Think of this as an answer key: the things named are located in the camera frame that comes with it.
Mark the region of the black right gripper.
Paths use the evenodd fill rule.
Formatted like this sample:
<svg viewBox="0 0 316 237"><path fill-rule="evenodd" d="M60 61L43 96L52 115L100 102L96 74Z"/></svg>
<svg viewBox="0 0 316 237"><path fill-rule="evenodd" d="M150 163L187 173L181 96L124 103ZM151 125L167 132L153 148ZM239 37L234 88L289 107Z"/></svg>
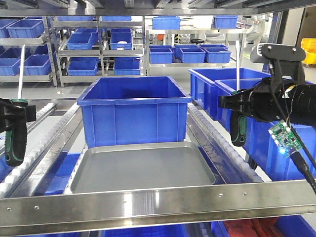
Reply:
<svg viewBox="0 0 316 237"><path fill-rule="evenodd" d="M266 77L250 89L242 89L227 96L219 96L219 108L230 109L260 122L286 120L289 98L285 91L289 80Z"/></svg>

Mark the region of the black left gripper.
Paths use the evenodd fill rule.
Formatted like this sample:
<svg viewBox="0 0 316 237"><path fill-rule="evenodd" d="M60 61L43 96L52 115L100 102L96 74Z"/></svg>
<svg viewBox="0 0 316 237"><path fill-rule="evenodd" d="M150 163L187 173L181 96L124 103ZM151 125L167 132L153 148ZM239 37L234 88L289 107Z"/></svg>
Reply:
<svg viewBox="0 0 316 237"><path fill-rule="evenodd" d="M16 122L36 121L36 106L27 100L0 99L0 132L12 130Z"/></svg>

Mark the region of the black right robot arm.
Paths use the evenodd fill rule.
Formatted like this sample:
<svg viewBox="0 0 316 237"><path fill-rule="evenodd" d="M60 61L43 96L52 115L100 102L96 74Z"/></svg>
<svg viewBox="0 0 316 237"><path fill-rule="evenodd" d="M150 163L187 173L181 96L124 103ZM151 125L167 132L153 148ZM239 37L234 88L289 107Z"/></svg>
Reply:
<svg viewBox="0 0 316 237"><path fill-rule="evenodd" d="M274 93L271 78L263 78L252 88L219 96L219 107L230 109L258 122L290 120L306 126L316 125L316 85L295 84L284 79Z"/></svg>

